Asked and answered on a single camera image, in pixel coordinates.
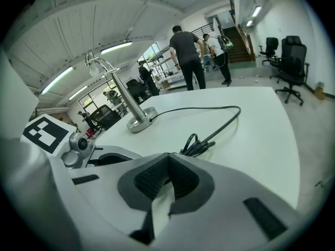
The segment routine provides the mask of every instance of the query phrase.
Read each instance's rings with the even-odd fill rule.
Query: staircase
[[[230,63],[251,61],[251,57],[236,27],[224,29],[224,35],[234,44],[233,49],[228,51]]]

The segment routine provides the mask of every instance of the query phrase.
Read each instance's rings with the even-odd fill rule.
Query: desk lamp
[[[85,64],[90,67],[90,74],[94,77],[97,76],[98,69],[96,63],[99,64],[105,71],[105,75],[110,74],[116,87],[119,89],[122,98],[127,104],[129,110],[131,111],[133,117],[127,123],[127,128],[131,133],[138,133],[146,129],[153,122],[150,122],[149,119],[156,116],[158,113],[154,107],[149,107],[144,110],[136,103],[132,95],[129,93],[125,85],[120,80],[119,76],[116,74],[116,71],[119,68],[114,68],[108,61],[105,59],[96,57],[92,52],[86,54]]]

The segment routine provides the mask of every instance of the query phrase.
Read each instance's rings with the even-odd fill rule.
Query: black cable
[[[152,122],[154,119],[156,119],[158,116],[163,115],[164,113],[167,112],[172,112],[172,111],[179,111],[179,110],[191,110],[191,109],[231,109],[235,108],[238,109],[238,112],[230,118],[222,127],[220,127],[218,130],[216,130],[214,133],[209,135],[207,138],[205,138],[203,141],[198,140],[198,135],[193,133],[191,136],[189,136],[185,147],[179,152],[179,154],[183,154],[186,156],[192,156],[192,157],[197,157],[201,154],[203,154],[205,151],[207,151],[210,147],[215,145],[215,141],[208,142],[211,140],[213,137],[215,137],[218,133],[220,133],[223,129],[225,129],[229,124],[231,124],[241,113],[241,108],[238,106],[222,106],[222,107],[187,107],[187,108],[179,108],[179,109],[174,109],[170,111],[165,111],[162,112],[155,117],[149,119],[150,122]],[[195,138],[195,142],[191,145],[192,139]]]

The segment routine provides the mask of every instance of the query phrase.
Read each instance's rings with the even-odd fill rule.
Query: man in white shirt
[[[203,37],[210,48],[211,59],[215,61],[216,65],[220,68],[220,71],[225,78],[221,84],[229,86],[231,83],[231,76],[228,67],[228,51],[223,51],[221,49],[217,37],[211,37],[208,34],[204,34]]]

